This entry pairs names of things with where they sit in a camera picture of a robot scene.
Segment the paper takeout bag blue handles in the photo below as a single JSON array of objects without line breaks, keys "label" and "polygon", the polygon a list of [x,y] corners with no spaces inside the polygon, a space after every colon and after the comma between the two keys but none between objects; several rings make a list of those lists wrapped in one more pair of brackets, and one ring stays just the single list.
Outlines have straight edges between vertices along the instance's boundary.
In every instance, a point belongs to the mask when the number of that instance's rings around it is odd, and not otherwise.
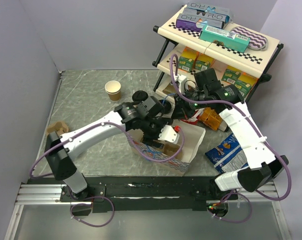
[{"label": "paper takeout bag blue handles", "polygon": [[[195,158],[204,140],[206,130],[203,127],[192,125],[181,120],[174,120],[172,126],[178,126],[183,131],[184,145],[175,158],[166,162],[159,162],[158,164],[163,168],[167,168],[170,172],[183,176]],[[176,143],[163,140],[155,141],[154,144],[144,143],[143,132],[139,129],[130,130],[129,134],[132,136],[137,147],[144,154],[155,160],[164,160],[173,156],[182,143],[182,139],[179,139]]]}]

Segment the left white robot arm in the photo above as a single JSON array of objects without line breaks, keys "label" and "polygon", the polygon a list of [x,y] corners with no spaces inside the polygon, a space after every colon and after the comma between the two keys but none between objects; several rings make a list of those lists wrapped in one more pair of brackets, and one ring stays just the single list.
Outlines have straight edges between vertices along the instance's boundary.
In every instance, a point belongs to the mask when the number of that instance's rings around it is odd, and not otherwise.
[{"label": "left white robot arm", "polygon": [[62,135],[50,133],[45,150],[50,151],[46,159],[54,178],[63,181],[78,201],[86,200],[90,188],[73,161],[97,143],[130,130],[141,130],[147,144],[157,144],[159,141],[176,144],[179,135],[172,127],[173,120],[159,117],[164,110],[159,100],[149,96],[141,102],[124,102],[80,129]]}]

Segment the cardboard cup carrier tray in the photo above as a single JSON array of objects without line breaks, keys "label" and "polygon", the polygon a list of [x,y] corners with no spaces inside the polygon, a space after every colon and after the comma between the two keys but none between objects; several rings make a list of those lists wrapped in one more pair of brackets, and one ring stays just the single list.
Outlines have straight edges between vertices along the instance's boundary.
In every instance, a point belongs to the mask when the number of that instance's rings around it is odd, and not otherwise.
[{"label": "cardboard cup carrier tray", "polygon": [[144,136],[140,140],[143,144],[145,144],[147,151],[151,153],[153,156],[159,154],[165,154],[171,157],[180,148],[178,144],[150,139]]}]

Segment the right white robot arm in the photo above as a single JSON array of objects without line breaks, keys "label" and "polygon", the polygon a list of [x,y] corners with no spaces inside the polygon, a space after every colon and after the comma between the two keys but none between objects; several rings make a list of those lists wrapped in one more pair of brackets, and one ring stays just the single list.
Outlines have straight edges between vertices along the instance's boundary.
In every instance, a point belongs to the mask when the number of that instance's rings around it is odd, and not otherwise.
[{"label": "right white robot arm", "polygon": [[273,180],[281,171],[287,173],[288,187],[292,178],[288,163],[269,145],[262,135],[247,104],[238,88],[234,85],[222,86],[215,70],[209,68],[198,72],[194,78],[197,90],[186,91],[187,79],[184,75],[170,70],[171,82],[177,94],[174,96],[173,119],[190,119],[197,110],[211,108],[231,129],[247,160],[248,166],[231,172],[222,173],[214,179],[209,193],[214,199],[221,199],[228,190],[243,188],[248,192]]}]

